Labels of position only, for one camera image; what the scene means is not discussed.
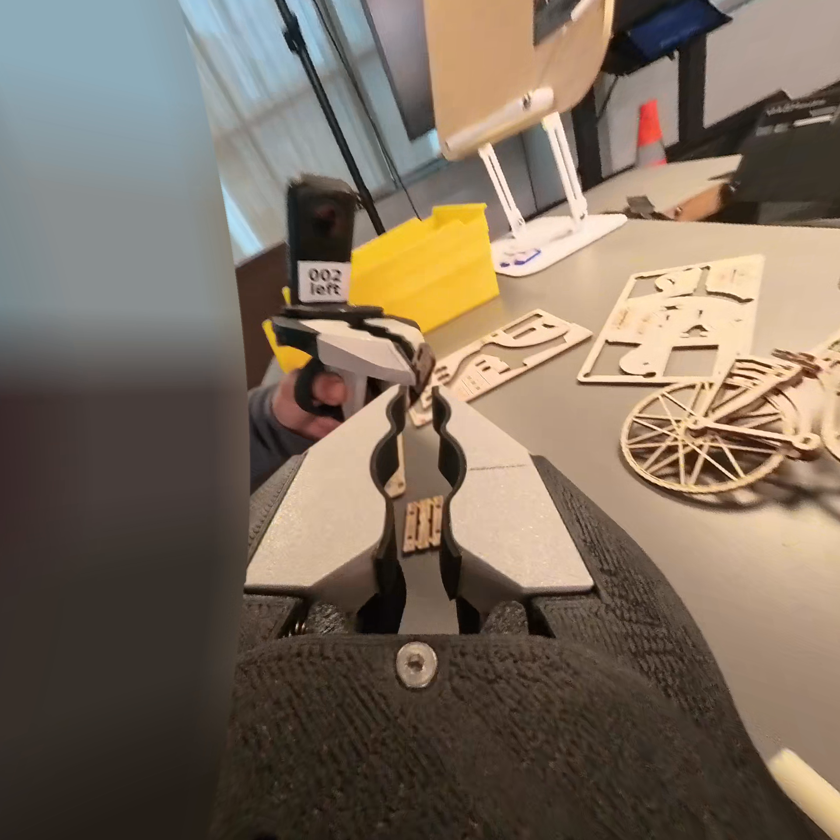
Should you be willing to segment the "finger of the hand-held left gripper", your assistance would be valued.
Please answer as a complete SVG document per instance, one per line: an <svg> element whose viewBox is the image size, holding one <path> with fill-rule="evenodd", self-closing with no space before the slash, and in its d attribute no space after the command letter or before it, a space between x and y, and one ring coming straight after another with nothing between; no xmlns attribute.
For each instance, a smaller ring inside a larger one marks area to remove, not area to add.
<svg viewBox="0 0 840 840"><path fill-rule="evenodd" d="M316 327L316 356L330 372L410 386L418 327Z"/></svg>
<svg viewBox="0 0 840 840"><path fill-rule="evenodd" d="M322 361L411 361L424 344L414 322L384 312L296 312L303 323L296 349Z"/></svg>

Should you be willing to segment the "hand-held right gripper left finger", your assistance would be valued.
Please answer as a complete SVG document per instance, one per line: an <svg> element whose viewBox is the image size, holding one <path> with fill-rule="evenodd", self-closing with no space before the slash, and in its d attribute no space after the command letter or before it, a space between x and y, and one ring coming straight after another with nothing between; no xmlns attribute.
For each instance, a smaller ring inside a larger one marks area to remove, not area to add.
<svg viewBox="0 0 840 840"><path fill-rule="evenodd" d="M325 602L361 631L396 631L405 606L393 500L405 388L389 387L251 498L247 595Z"/></svg>

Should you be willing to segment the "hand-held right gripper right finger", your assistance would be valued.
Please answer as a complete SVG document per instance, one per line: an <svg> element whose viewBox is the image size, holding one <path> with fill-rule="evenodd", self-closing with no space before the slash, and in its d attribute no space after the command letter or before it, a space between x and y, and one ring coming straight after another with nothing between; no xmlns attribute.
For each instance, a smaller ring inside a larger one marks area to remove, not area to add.
<svg viewBox="0 0 840 840"><path fill-rule="evenodd" d="M448 388L433 389L444 499L439 568L460 632L495 607L593 593L595 583L530 452Z"/></svg>

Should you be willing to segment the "small wooden part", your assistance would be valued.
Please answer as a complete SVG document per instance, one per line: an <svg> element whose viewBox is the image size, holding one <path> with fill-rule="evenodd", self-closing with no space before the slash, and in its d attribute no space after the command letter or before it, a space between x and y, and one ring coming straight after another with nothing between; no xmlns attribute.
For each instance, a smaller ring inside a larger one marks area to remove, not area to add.
<svg viewBox="0 0 840 840"><path fill-rule="evenodd" d="M408 390L410 405L416 404L424 393L436 364L436 357L431 346L426 342L421 343L416 348L412 361L414 381Z"/></svg>

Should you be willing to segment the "person's left forearm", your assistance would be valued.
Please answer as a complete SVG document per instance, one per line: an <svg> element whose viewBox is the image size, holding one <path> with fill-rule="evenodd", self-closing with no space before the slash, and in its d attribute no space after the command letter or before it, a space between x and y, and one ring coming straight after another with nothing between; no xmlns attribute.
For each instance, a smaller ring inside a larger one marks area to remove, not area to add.
<svg viewBox="0 0 840 840"><path fill-rule="evenodd" d="M254 493L290 457L310 445L313 417L293 395L293 381L262 385L248 392L249 490Z"/></svg>

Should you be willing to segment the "laser-cut wooden parts sheet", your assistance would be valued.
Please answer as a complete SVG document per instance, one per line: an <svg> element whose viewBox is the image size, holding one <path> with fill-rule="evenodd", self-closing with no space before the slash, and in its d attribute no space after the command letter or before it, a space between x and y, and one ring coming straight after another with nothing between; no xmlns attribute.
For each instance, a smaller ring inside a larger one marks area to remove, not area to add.
<svg viewBox="0 0 840 840"><path fill-rule="evenodd" d="M751 354L764 257L747 255L631 275L577 382L670 385L713 380Z"/></svg>
<svg viewBox="0 0 840 840"><path fill-rule="evenodd" d="M592 336L592 331L580 324L533 309L445 356L437 363L421 404L430 407L432 389L436 386L447 387L468 403L539 368ZM492 354L492 349L533 350L533 353L512 366Z"/></svg>
<svg viewBox="0 0 840 840"><path fill-rule="evenodd" d="M432 397L425 393L418 407L408 411L408 419L415 429L422 429L433 421ZM397 466L390 479L385 483L386 495L395 500L406 492L406 463L404 451L404 434L400 433L396 438Z"/></svg>

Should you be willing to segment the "wooden bicycle model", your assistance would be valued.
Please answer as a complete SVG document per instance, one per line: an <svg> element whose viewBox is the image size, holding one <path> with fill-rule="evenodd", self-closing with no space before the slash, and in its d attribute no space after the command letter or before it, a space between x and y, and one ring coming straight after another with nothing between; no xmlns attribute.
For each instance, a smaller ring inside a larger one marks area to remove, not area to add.
<svg viewBox="0 0 840 840"><path fill-rule="evenodd" d="M685 497L732 496L795 461L839 460L839 333L806 351L741 355L710 380L667 385L626 417L626 465Z"/></svg>

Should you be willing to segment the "person's left hand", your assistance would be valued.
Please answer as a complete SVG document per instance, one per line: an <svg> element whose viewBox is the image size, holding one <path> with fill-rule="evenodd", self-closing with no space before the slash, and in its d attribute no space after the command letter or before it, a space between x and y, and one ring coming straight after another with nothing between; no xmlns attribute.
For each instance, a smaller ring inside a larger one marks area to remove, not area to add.
<svg viewBox="0 0 840 840"><path fill-rule="evenodd" d="M279 425L311 442L326 437L342 423L342 418L308 413L295 398L299 371L287 374L277 385L271 400L271 411ZM311 399L315 404L341 408L346 398L343 379L333 373L317 374L311 384Z"/></svg>

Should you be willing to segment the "yellow storage bin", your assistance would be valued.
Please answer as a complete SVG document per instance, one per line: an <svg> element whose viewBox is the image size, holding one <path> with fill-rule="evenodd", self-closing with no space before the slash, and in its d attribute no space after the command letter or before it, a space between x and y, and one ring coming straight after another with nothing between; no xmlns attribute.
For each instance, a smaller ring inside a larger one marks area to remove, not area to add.
<svg viewBox="0 0 840 840"><path fill-rule="evenodd" d="M438 205L351 251L350 304L428 333L499 295L487 205Z"/></svg>

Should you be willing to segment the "slotted wooden plank part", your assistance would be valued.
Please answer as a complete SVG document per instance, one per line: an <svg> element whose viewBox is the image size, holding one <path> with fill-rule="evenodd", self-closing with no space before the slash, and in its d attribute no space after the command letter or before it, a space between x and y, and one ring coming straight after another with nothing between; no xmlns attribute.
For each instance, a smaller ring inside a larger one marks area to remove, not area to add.
<svg viewBox="0 0 840 840"><path fill-rule="evenodd" d="M444 496L410 501L406 505L402 554L438 550L442 541Z"/></svg>

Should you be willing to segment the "black tripod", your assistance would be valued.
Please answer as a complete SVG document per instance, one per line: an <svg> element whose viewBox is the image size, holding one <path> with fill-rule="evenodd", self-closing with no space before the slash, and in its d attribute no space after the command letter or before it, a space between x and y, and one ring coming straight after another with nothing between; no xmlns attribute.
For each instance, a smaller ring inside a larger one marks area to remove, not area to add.
<svg viewBox="0 0 840 840"><path fill-rule="evenodd" d="M350 174L360 202L371 221L377 235L385 233L385 226L376 209L374 199L364 182L362 173L354 159L348 142L342 132L338 117L333 110L328 94L322 84L319 73L309 54L308 47L303 37L298 17L291 11L286 1L275 1L274 4L279 12L283 24L283 37L290 52L300 61L303 71L308 79L309 85L317 99L323 117L327 121L329 130L338 146L339 152Z"/></svg>

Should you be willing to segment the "black screen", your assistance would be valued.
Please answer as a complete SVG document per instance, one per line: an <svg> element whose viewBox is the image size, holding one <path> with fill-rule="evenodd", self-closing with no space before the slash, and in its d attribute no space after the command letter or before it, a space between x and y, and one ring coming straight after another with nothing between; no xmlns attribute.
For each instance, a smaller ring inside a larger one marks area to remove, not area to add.
<svg viewBox="0 0 840 840"><path fill-rule="evenodd" d="M435 130L424 2L363 1L407 138L420 140Z"/></svg>

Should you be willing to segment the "white folding stand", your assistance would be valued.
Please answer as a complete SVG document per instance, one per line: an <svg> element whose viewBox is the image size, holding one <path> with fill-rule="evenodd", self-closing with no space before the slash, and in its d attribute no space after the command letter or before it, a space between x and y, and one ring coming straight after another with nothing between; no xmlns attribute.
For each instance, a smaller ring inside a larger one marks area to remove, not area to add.
<svg viewBox="0 0 840 840"><path fill-rule="evenodd" d="M523 127L525 118L540 117L553 161L560 175L567 216L543 216L526 221L516 204L491 140ZM450 161L477 152L507 219L510 232L490 245L496 273L505 277L530 277L554 266L625 225L622 213L591 214L574 168L551 87L537 87L507 101L483 119L439 141Z"/></svg>

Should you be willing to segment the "pale wooden board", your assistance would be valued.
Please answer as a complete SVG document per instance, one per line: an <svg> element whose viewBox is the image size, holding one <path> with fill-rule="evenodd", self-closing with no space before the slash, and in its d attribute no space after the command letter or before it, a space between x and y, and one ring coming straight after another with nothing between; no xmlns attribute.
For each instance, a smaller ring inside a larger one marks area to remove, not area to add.
<svg viewBox="0 0 840 840"><path fill-rule="evenodd" d="M592 89L613 35L614 1L426 1L434 119L459 161L563 114Z"/></svg>

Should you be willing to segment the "orange traffic cone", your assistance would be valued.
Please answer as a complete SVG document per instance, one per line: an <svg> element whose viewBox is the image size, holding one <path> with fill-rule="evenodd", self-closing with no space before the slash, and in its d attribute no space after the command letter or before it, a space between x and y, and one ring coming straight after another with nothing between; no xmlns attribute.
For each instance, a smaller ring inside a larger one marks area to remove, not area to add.
<svg viewBox="0 0 840 840"><path fill-rule="evenodd" d="M664 135L659 121L658 101L650 99L639 106L637 120L636 168L667 164Z"/></svg>

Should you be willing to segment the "pale wax stick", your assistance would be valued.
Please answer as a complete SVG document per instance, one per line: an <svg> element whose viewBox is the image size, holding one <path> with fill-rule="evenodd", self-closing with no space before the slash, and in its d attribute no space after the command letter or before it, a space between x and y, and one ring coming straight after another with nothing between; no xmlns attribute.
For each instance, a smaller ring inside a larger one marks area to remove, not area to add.
<svg viewBox="0 0 840 840"><path fill-rule="evenodd" d="M826 835L838 839L838 790L788 749L777 752L768 766L776 783L793 803Z"/></svg>

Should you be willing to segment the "blue panel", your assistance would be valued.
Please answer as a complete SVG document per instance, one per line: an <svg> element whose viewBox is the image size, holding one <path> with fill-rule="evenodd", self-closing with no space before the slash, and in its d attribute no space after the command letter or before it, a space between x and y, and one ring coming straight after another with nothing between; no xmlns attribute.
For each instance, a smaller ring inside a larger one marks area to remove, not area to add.
<svg viewBox="0 0 840 840"><path fill-rule="evenodd" d="M628 55L648 64L731 22L732 16L714 2L654 2L645 15L635 17L622 29L620 43Z"/></svg>

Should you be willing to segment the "black case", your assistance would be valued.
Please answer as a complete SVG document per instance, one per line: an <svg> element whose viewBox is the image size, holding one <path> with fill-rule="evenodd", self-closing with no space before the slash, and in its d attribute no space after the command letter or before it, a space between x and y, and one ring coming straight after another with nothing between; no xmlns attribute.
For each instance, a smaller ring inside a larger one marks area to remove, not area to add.
<svg viewBox="0 0 840 840"><path fill-rule="evenodd" d="M838 225L839 85L771 103L740 150L731 205Z"/></svg>

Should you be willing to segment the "black desk frame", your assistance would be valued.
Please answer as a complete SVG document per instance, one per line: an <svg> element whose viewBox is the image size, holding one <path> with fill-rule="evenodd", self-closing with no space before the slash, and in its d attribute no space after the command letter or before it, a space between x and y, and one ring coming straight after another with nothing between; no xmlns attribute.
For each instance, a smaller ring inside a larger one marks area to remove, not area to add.
<svg viewBox="0 0 840 840"><path fill-rule="evenodd" d="M634 73L600 73L571 111L576 171L584 191L636 160L639 109L657 103L669 162L693 151L706 132L707 37Z"/></svg>

